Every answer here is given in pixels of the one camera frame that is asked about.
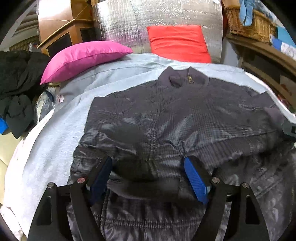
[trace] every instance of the bed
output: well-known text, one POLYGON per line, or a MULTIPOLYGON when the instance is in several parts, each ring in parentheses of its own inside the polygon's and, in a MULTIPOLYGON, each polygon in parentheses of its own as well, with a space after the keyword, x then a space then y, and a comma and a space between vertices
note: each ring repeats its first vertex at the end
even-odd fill
POLYGON ((60 103, 34 128, 32 137, 19 144, 17 151, 20 153, 22 148, 30 149, 27 156, 13 158, 7 168, 4 205, 11 208, 26 236, 47 184, 67 184, 73 151, 83 135, 93 98, 155 80, 168 66, 174 69, 191 66, 209 77, 248 86, 259 93, 267 92, 287 119, 296 123, 295 115, 278 101, 264 82, 240 68, 178 62, 150 53, 130 54, 90 68, 62 83, 60 103))

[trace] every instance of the black fabric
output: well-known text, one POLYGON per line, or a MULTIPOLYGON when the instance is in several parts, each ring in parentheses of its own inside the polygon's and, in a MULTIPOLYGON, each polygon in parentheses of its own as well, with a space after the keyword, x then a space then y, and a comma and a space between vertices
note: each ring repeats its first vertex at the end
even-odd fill
POLYGON ((39 52, 0 51, 0 116, 15 138, 33 121, 32 100, 43 91, 39 84, 49 61, 39 52))
POLYGON ((156 81, 93 100, 68 183, 109 155, 108 191, 92 208, 105 239, 191 240, 205 211, 183 168, 193 155, 224 182, 251 185, 277 240, 292 212, 296 150, 266 110, 281 116, 266 93, 169 67, 156 81))

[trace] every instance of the pink pillow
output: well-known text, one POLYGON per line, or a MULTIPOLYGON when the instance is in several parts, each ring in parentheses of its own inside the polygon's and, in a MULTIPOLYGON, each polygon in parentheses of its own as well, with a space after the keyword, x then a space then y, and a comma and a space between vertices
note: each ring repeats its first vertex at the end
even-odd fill
POLYGON ((40 84, 68 80, 92 66, 116 60, 132 52, 131 48, 110 41, 72 45, 51 59, 44 70, 40 84))

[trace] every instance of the pillow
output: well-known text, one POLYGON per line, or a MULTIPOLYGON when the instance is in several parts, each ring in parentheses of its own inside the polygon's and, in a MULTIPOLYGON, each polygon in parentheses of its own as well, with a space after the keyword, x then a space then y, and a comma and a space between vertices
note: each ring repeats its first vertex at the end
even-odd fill
POLYGON ((211 63, 200 25, 147 27, 151 52, 183 62, 211 63))
POLYGON ((132 52, 131 48, 110 41, 72 45, 51 59, 44 70, 40 84, 68 80, 92 66, 116 60, 132 52))

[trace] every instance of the blue cloth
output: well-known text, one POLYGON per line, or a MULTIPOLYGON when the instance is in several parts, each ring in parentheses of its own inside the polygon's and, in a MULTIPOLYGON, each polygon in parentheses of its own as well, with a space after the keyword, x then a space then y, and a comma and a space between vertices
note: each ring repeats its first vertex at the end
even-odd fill
POLYGON ((1 117, 0 117, 0 134, 3 134, 4 131, 6 131, 8 129, 8 126, 5 122, 5 120, 3 120, 1 117))
POLYGON ((241 4, 239 10, 239 19, 243 26, 250 26, 253 21, 253 8, 255 7, 255 0, 239 0, 241 4))
POLYGON ((277 38, 279 40, 283 41, 284 43, 296 48, 296 45, 295 45, 294 41, 292 40, 288 31, 285 28, 282 28, 280 26, 278 26, 277 29, 278 29, 278 37, 277 38))

